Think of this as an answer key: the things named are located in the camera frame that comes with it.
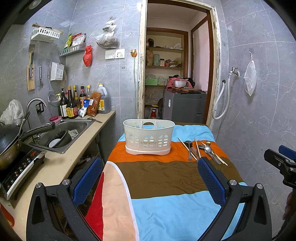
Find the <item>white wall switch socket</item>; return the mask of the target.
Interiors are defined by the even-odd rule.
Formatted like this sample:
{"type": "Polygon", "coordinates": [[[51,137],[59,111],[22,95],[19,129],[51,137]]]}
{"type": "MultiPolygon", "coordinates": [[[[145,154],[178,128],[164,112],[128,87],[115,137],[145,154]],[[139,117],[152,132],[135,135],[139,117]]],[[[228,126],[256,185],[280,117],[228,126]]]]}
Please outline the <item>white wall switch socket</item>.
{"type": "Polygon", "coordinates": [[[125,49],[112,49],[105,51],[105,60],[124,59],[125,49]]]}

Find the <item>black wok pan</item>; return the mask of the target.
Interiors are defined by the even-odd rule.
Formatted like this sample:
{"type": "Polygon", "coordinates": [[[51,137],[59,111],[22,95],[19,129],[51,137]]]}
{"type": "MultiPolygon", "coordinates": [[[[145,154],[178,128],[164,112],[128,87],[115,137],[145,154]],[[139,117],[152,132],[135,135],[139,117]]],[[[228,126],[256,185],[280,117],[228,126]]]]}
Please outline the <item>black wok pan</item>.
{"type": "Polygon", "coordinates": [[[19,153],[23,141],[33,135],[55,129],[56,124],[49,122],[43,126],[23,132],[21,127],[5,125],[1,127],[1,170],[10,165],[19,153]]]}

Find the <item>dark steel spoon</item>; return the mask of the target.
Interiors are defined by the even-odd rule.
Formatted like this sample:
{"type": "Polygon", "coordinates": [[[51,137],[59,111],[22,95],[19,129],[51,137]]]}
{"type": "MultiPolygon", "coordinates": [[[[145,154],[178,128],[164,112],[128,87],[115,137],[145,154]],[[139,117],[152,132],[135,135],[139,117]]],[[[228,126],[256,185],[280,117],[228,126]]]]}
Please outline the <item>dark steel spoon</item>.
{"type": "Polygon", "coordinates": [[[189,161],[192,161],[192,153],[191,153],[191,147],[192,147],[192,142],[191,141],[185,141],[185,145],[187,146],[189,150],[189,161]]]}

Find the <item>white bowl on washer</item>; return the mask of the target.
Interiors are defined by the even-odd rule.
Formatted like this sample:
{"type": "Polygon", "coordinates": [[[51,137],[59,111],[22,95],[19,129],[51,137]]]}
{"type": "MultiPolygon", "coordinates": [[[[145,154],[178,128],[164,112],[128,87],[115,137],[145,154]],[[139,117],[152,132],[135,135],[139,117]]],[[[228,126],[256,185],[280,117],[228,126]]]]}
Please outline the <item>white bowl on washer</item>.
{"type": "Polygon", "coordinates": [[[187,86],[187,81],[186,80],[175,80],[174,81],[174,86],[175,88],[182,88],[187,86]]]}

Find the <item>wall water tap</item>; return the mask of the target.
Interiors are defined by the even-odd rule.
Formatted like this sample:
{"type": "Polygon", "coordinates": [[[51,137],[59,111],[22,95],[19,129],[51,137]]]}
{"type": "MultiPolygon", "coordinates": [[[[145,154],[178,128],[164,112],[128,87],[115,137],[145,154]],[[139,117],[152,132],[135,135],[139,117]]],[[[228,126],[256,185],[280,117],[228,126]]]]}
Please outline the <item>wall water tap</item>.
{"type": "Polygon", "coordinates": [[[236,77],[239,77],[240,73],[239,73],[237,67],[234,67],[233,66],[232,69],[231,69],[231,71],[232,71],[232,74],[234,74],[236,77]]]}

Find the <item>red spice packet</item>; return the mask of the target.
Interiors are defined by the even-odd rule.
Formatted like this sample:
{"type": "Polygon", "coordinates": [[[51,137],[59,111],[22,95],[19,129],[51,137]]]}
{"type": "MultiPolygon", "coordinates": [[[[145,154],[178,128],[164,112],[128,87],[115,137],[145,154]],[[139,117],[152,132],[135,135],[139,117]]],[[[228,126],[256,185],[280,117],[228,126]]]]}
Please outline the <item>red spice packet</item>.
{"type": "Polygon", "coordinates": [[[86,112],[88,116],[95,117],[97,115],[100,99],[101,99],[100,92],[95,91],[91,94],[89,106],[86,112]]]}

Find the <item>black bowl in sink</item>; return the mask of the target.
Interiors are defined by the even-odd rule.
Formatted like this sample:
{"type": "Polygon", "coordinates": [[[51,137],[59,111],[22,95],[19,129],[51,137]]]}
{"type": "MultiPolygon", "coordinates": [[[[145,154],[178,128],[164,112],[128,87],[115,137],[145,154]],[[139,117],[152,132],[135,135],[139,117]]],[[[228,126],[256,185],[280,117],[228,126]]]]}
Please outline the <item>black bowl in sink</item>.
{"type": "Polygon", "coordinates": [[[72,138],[68,132],[68,130],[62,130],[58,132],[55,136],[53,136],[46,145],[49,148],[60,148],[72,141],[72,138]]]}

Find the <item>grey wall rack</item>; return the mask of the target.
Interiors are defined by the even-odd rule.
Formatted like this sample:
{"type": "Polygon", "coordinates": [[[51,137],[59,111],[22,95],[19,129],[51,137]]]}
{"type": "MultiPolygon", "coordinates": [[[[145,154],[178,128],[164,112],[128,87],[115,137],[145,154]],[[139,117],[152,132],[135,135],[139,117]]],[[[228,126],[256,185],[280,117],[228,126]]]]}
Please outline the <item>grey wall rack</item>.
{"type": "Polygon", "coordinates": [[[82,43],[80,45],[75,45],[70,48],[63,49],[62,51],[59,52],[59,56],[66,57],[66,56],[72,55],[74,53],[85,51],[85,47],[86,47],[86,43],[82,43]]]}

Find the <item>white plastic utensil basket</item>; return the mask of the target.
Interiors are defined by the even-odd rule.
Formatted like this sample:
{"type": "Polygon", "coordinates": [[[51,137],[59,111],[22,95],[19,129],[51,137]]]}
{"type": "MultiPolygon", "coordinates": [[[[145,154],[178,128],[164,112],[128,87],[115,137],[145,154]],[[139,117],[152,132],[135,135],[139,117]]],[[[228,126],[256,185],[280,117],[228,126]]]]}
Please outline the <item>white plastic utensil basket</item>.
{"type": "Polygon", "coordinates": [[[171,120],[128,119],[123,122],[125,150],[132,155],[166,155],[175,123],[171,120]]]}

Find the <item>orange wall hook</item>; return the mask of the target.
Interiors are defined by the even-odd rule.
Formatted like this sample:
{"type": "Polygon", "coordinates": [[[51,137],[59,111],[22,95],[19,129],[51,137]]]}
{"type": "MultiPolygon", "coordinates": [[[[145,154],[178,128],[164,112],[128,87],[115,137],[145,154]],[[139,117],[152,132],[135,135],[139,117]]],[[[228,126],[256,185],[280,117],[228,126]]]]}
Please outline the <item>orange wall hook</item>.
{"type": "Polygon", "coordinates": [[[136,50],[136,49],[132,49],[132,50],[130,51],[130,55],[131,55],[133,58],[135,58],[135,57],[137,56],[137,50],[136,50]]]}

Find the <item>steel sink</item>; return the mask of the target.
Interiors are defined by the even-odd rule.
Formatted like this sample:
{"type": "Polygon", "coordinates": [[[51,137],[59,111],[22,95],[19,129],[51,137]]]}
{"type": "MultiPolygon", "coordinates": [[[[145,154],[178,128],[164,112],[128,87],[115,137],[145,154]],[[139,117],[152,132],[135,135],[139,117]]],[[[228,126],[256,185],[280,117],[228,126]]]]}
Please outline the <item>steel sink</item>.
{"type": "Polygon", "coordinates": [[[47,151],[63,154],[95,122],[95,120],[62,120],[54,130],[41,135],[29,145],[47,151]]]}

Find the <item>large steel spoon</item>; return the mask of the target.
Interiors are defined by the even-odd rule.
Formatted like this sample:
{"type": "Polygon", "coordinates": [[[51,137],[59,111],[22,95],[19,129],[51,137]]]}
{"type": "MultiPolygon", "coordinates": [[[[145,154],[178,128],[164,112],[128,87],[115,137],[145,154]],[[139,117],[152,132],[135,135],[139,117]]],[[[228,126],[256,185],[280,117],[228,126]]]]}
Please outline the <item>large steel spoon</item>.
{"type": "Polygon", "coordinates": [[[215,156],[212,149],[208,145],[198,145],[200,149],[203,149],[218,165],[221,165],[222,162],[215,156]]]}

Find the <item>clear bag dried goods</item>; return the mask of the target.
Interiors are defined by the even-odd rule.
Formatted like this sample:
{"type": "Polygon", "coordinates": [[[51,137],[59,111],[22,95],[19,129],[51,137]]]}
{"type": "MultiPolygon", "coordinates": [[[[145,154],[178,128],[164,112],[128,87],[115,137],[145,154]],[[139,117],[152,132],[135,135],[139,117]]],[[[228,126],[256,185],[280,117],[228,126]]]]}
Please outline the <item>clear bag dried goods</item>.
{"type": "Polygon", "coordinates": [[[119,47],[119,40],[116,35],[117,24],[114,17],[110,17],[102,28],[102,33],[95,37],[96,44],[103,49],[116,49],[119,47]]]}

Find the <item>white wall basket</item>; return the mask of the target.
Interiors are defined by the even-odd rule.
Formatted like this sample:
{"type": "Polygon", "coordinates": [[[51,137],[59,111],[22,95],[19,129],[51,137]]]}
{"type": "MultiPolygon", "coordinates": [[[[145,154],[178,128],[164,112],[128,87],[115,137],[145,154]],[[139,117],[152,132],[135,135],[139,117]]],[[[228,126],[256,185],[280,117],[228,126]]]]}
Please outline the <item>white wall basket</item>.
{"type": "Polygon", "coordinates": [[[36,27],[32,30],[31,40],[52,43],[60,38],[60,33],[44,27],[36,27]]]}

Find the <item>wooden cutting board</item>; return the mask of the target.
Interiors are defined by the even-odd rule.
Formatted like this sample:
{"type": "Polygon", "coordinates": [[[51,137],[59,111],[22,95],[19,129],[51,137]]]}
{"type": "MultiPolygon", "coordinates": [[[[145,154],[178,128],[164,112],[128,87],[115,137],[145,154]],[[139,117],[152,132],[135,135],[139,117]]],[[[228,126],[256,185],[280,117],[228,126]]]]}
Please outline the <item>wooden cutting board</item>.
{"type": "Polygon", "coordinates": [[[27,65],[27,89],[28,91],[35,89],[35,65],[34,65],[34,50],[29,51],[29,62],[27,65]]]}

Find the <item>induction cooker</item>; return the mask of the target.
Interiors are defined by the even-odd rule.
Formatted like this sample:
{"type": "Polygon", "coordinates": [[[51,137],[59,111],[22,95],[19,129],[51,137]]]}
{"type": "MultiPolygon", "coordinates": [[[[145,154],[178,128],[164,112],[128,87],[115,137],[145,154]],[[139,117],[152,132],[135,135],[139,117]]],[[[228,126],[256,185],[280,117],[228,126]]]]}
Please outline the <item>induction cooker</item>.
{"type": "Polygon", "coordinates": [[[24,144],[14,161],[1,170],[1,191],[6,200],[14,199],[29,175],[44,163],[46,150],[24,144]]]}

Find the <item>dark sauce bottle red label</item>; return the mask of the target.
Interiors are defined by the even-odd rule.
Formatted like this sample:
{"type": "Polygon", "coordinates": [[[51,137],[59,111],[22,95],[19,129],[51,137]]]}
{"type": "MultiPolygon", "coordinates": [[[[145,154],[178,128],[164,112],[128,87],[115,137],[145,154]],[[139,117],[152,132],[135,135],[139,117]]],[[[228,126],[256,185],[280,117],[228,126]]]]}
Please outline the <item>dark sauce bottle red label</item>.
{"type": "Polygon", "coordinates": [[[66,106],[67,115],[69,118],[76,118],[78,116],[77,103],[73,98],[71,86],[67,87],[67,90],[68,90],[68,97],[69,97],[68,103],[66,106]]]}

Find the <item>striped colourful table cloth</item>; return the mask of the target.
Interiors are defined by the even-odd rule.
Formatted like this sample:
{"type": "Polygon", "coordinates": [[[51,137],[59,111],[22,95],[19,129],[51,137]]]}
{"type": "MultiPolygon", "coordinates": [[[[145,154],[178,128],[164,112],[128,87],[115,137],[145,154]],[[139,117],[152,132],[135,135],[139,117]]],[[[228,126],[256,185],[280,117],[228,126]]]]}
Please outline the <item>striped colourful table cloth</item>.
{"type": "Polygon", "coordinates": [[[121,136],[85,216],[102,240],[198,240],[220,210],[183,142],[211,142],[228,179],[244,184],[205,125],[176,125],[164,156],[131,155],[121,136]]]}

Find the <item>chrome kitchen faucet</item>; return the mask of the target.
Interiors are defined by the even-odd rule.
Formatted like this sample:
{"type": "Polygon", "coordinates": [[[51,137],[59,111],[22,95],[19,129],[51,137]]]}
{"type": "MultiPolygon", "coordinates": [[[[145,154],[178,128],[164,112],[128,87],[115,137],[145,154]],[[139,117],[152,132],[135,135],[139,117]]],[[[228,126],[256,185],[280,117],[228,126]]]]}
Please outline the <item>chrome kitchen faucet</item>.
{"type": "Polygon", "coordinates": [[[43,98],[34,97],[26,106],[26,113],[30,113],[28,120],[39,119],[44,122],[47,118],[48,107],[48,103],[43,98]]]}

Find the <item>grey washing machine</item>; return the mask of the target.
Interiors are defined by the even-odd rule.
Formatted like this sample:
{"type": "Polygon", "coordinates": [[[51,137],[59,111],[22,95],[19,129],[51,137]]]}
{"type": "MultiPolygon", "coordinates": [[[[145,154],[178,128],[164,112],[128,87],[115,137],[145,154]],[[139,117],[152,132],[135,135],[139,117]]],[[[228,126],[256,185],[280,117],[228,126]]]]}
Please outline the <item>grey washing machine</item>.
{"type": "Polygon", "coordinates": [[[165,89],[162,119],[175,123],[203,123],[207,94],[165,89]]]}

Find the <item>white mesh bag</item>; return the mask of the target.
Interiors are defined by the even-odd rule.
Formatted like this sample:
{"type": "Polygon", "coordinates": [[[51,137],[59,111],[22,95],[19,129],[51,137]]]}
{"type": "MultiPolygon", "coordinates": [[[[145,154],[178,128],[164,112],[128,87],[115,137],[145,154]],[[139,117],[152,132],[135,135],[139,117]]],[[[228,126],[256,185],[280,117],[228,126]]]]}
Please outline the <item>white mesh bag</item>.
{"type": "Polygon", "coordinates": [[[255,91],[255,87],[256,87],[257,72],[256,72],[252,52],[250,51],[249,53],[250,53],[251,61],[247,65],[245,75],[244,75],[244,80],[245,80],[245,84],[246,84],[245,91],[249,96],[252,96],[255,91]]]}

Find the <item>large soy sauce jug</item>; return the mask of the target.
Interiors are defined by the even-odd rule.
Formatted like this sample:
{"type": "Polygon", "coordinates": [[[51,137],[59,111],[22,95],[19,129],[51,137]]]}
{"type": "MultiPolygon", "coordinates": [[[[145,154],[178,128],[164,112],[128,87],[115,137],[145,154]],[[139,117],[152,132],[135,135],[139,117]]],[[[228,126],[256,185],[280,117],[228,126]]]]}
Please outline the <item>large soy sauce jug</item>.
{"type": "Polygon", "coordinates": [[[108,95],[108,92],[102,83],[98,85],[97,91],[101,93],[101,98],[100,98],[99,107],[98,107],[99,113],[103,113],[103,114],[109,113],[111,109],[110,96],[108,95]]]}

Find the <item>white wall box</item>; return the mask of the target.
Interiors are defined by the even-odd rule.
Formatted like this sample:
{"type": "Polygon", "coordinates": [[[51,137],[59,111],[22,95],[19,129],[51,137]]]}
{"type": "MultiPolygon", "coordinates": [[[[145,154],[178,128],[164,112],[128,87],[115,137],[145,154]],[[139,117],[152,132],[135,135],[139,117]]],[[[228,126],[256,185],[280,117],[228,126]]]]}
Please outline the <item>white wall box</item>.
{"type": "Polygon", "coordinates": [[[50,80],[51,81],[55,81],[55,80],[62,81],[63,74],[64,74],[64,65],[56,63],[56,62],[52,62],[50,80]]]}

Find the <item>red plastic bag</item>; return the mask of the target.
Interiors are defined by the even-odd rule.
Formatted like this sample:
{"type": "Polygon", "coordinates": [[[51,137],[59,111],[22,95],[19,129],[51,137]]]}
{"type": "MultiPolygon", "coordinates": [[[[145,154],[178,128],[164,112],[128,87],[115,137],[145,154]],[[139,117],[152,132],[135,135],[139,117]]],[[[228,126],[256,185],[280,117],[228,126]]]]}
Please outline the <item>red plastic bag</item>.
{"type": "Polygon", "coordinates": [[[85,47],[85,53],[83,56],[83,62],[86,67],[90,67],[92,63],[92,46],[88,45],[85,47]]]}

